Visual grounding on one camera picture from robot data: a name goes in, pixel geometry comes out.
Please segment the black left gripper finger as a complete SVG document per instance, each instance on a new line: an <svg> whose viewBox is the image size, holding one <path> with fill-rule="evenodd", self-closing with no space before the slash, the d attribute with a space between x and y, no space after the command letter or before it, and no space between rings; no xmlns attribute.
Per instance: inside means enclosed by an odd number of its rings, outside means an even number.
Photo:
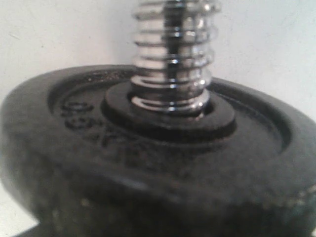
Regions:
<svg viewBox="0 0 316 237"><path fill-rule="evenodd" d="M38 223L36 226L31 227L19 234L16 234L14 237L40 237L42 231L42 224Z"/></svg>

